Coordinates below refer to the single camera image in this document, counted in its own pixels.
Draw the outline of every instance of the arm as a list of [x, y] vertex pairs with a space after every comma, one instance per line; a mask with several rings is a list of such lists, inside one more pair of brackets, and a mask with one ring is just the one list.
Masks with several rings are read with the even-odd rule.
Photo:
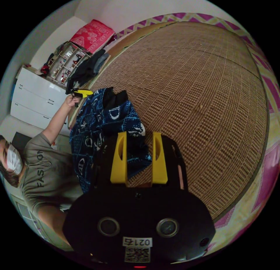
[[55, 206], [43, 206], [38, 211], [39, 219], [51, 228], [65, 243], [70, 245], [66, 240], [62, 227], [66, 218], [66, 214]]
[[72, 95], [67, 96], [64, 103], [61, 105], [61, 107], [51, 119], [47, 128], [43, 130], [42, 133], [49, 140], [50, 144], [52, 144], [55, 141], [58, 134], [60, 133], [71, 108], [75, 105], [75, 103], [79, 103], [80, 100], [81, 98], [79, 97], [72, 97]]

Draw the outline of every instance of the blue patterned cloth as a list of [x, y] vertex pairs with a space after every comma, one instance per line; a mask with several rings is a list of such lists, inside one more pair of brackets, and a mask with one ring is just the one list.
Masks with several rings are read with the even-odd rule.
[[105, 110], [103, 95], [107, 89], [88, 96], [70, 132], [70, 145], [75, 173], [82, 191], [88, 192], [91, 165], [103, 142], [119, 132], [127, 132], [127, 177], [130, 179], [152, 162], [145, 144], [145, 128], [129, 100]]

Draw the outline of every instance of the red patterned pillow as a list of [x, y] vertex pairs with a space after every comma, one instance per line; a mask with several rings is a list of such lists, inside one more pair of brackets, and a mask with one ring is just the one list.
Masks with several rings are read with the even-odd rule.
[[110, 27], [98, 20], [92, 20], [80, 28], [70, 41], [94, 54], [102, 49], [114, 34]]

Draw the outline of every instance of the white face mask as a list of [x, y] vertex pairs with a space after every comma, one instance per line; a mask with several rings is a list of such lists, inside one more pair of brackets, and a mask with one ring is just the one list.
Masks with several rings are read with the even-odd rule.
[[13, 145], [10, 145], [8, 148], [7, 165], [8, 169], [13, 170], [13, 172], [17, 175], [21, 172], [23, 167], [20, 154]]

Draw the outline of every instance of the white cabinet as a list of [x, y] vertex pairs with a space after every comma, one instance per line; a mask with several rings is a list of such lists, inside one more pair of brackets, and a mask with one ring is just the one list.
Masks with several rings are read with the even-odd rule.
[[[41, 129], [45, 129], [52, 119], [49, 116], [30, 110], [15, 101], [12, 102], [11, 115], [21, 121], [37, 126]], [[64, 122], [60, 134], [69, 136], [70, 130], [67, 127], [67, 121]]]
[[65, 94], [65, 89], [36, 75], [24, 67], [21, 69], [18, 75], [16, 88], [26, 89], [34, 95], [46, 100], [50, 100], [50, 102], [53, 102], [57, 106], [61, 106], [67, 97]]
[[[64, 89], [22, 68], [13, 93], [11, 115], [45, 129], [66, 97]], [[60, 134], [70, 134], [67, 119]]]

